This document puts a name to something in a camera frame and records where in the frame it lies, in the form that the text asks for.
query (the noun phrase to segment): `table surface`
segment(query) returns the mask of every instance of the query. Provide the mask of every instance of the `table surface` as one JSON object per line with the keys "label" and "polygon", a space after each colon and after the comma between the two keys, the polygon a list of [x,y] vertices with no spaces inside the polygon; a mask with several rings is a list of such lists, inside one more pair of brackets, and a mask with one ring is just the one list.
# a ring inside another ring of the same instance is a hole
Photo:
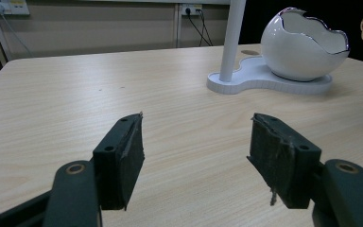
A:
{"label": "table surface", "polygon": [[[260,52],[260,46],[240,45]],[[322,148],[321,161],[363,166],[363,62],[347,59],[321,96],[206,88],[222,46],[9,62],[0,72],[0,213],[49,190],[56,170],[89,160],[114,123],[144,113],[146,160],[128,211],[104,226],[313,226],[308,210],[269,206],[248,162],[251,118],[273,115]]]}

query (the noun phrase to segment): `electrical socket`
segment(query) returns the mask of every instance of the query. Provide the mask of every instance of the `electrical socket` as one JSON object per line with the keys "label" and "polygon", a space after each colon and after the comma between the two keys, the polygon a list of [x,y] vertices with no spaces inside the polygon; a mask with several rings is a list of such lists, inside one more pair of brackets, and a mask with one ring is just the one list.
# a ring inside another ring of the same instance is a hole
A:
{"label": "electrical socket", "polygon": [[26,0],[0,0],[0,6],[4,7],[5,9],[4,14],[12,14],[12,15],[30,14]]}
{"label": "electrical socket", "polygon": [[202,10],[202,4],[181,4],[181,15],[187,16],[187,9],[190,9],[190,16],[199,15],[198,9]]}
{"label": "electrical socket", "polygon": [[11,14],[13,15],[29,15],[26,0],[9,0]]}

